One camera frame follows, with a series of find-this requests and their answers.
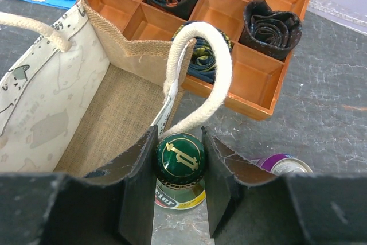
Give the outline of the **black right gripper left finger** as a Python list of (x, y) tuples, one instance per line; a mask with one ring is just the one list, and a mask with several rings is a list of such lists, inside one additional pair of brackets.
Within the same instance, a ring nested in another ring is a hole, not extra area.
[(83, 178), (1, 174), (2, 244), (150, 244), (156, 178), (151, 126), (119, 156)]

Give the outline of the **dark rolled fabric behind bag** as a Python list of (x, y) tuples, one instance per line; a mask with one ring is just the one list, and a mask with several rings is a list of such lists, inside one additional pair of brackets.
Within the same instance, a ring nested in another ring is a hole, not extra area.
[(188, 67), (188, 75), (200, 79), (206, 83), (214, 84), (216, 80), (216, 56), (212, 48), (212, 36), (215, 38), (221, 36), (221, 40), (225, 42), (229, 53), (232, 53), (233, 43), (229, 36), (222, 30), (215, 28), (209, 23), (205, 23), (208, 27), (204, 30), (200, 29), (200, 35), (195, 36), (196, 44), (193, 48)]

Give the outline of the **brown canvas bag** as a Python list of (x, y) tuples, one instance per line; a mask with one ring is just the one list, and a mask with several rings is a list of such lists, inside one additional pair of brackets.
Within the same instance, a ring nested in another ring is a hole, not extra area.
[[(1, 24), (39, 34), (1, 79), (2, 172), (83, 176), (152, 125), (164, 138), (204, 123), (232, 81), (227, 43), (206, 22), (184, 26), (173, 41), (129, 41), (78, 0), (53, 25), (10, 13)], [(204, 103), (171, 126), (197, 37), (213, 50), (216, 81)]]

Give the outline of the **purple soda can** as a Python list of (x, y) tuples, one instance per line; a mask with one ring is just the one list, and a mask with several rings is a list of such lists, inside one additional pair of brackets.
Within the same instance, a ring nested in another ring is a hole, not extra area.
[(251, 163), (275, 175), (286, 173), (312, 173), (312, 169), (302, 160), (289, 154), (274, 154), (250, 160)]

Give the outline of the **black rolled band right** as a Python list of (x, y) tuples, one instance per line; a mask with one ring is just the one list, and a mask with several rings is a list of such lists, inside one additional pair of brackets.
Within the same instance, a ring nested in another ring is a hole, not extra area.
[(284, 61), (298, 45), (302, 22), (291, 11), (273, 11), (266, 0), (251, 0), (244, 9), (244, 29), (239, 43)]

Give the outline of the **green glass bottle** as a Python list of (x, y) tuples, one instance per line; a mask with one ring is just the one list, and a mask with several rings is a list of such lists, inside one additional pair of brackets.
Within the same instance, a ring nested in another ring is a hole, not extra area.
[(153, 157), (155, 204), (173, 211), (200, 205), (206, 199), (206, 165), (207, 154), (195, 136), (176, 133), (162, 139)]

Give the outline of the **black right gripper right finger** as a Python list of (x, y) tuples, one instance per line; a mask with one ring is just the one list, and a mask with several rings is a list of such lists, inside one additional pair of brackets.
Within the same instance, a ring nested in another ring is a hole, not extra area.
[(216, 244), (365, 244), (366, 174), (261, 169), (202, 128)]

